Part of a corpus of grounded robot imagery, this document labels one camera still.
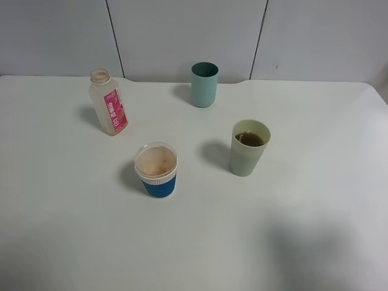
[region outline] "light green plastic cup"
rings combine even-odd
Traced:
[[[251,132],[258,135],[264,141],[264,144],[259,147],[242,144],[235,137],[241,132]],[[237,122],[232,130],[232,148],[229,163],[232,173],[240,177],[249,176],[255,169],[270,138],[270,130],[259,121],[247,119]]]
[[[209,107],[216,99],[218,67],[199,62],[192,67],[192,101],[198,107]]]

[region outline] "pink bottle label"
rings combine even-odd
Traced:
[[[127,125],[127,117],[125,116],[124,108],[121,104],[119,88],[115,88],[108,95],[104,96],[105,104],[110,114],[110,119],[115,128],[115,131],[121,130]]]

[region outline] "cup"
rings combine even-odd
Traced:
[[[263,145],[253,147],[241,143],[236,139],[236,135],[242,132],[249,132],[259,136],[263,141]],[[255,169],[270,138],[270,130],[259,121],[247,119],[237,122],[232,130],[232,147],[229,163],[232,173],[240,177],[249,176]]]
[[[163,142],[146,144],[135,157],[135,172],[154,198],[165,198],[174,191],[177,167],[176,152]]]
[[[198,107],[209,107],[216,98],[218,67],[199,62],[192,67],[192,101]]]

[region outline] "dark liquid in cup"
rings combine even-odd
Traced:
[[[236,139],[249,147],[259,147],[264,145],[264,141],[260,138],[260,136],[252,133],[252,132],[240,132],[236,134]]]

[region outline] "plastic bottle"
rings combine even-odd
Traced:
[[[128,124],[127,115],[121,101],[119,84],[105,69],[94,70],[90,74],[89,95],[101,123],[108,135],[117,135]]]

